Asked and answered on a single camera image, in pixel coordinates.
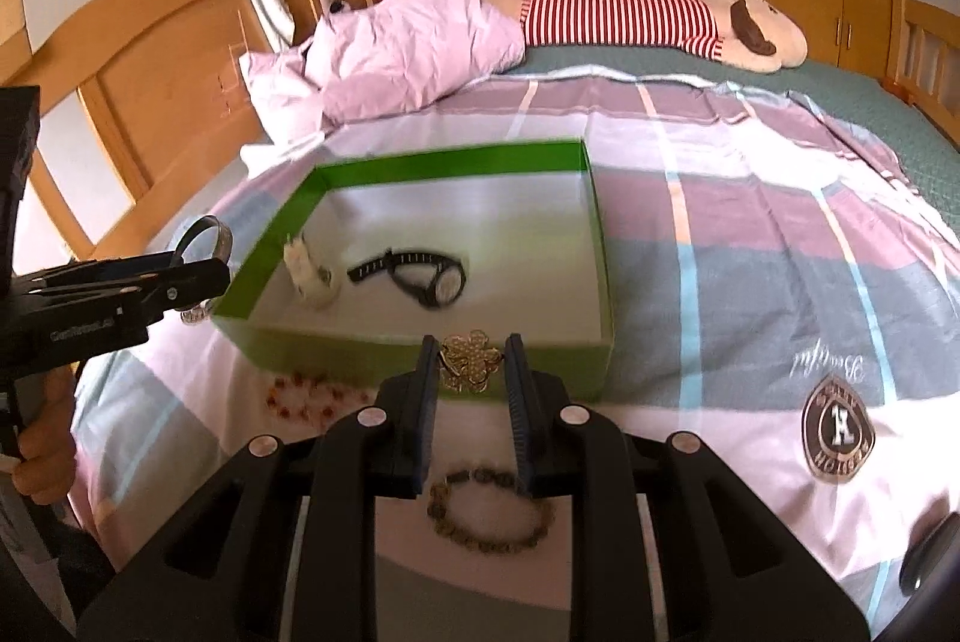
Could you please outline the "person's left hand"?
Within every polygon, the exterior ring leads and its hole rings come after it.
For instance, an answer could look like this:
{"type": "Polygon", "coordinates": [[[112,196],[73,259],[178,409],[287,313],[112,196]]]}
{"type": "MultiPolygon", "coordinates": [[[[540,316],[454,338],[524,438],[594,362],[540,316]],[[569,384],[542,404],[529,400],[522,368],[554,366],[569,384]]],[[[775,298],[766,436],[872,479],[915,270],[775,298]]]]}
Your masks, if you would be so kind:
{"type": "Polygon", "coordinates": [[[70,366],[47,372],[44,403],[31,426],[21,433],[20,465],[13,486],[37,505],[60,502],[76,478],[76,444],[71,433],[75,415],[75,376],[70,366]]]}

